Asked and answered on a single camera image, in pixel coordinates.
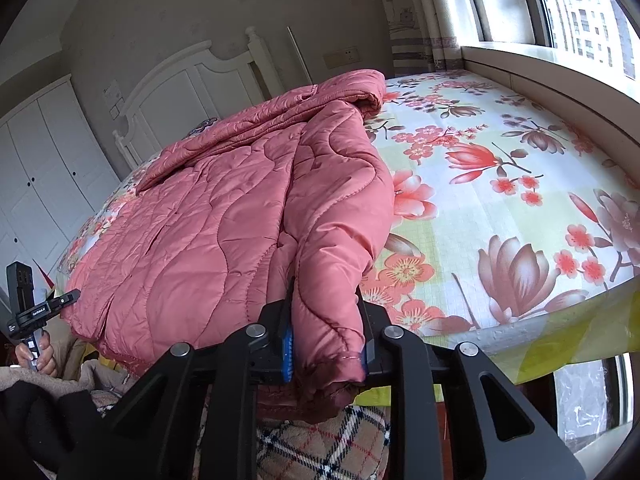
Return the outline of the person's left hand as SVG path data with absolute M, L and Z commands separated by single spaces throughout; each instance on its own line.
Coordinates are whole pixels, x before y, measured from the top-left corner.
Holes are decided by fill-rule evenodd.
M 27 344 L 21 342 L 15 347 L 15 356 L 20 367 L 51 377 L 58 376 L 54 349 L 51 346 L 50 336 L 45 330 L 41 333 L 37 352 L 33 352 Z

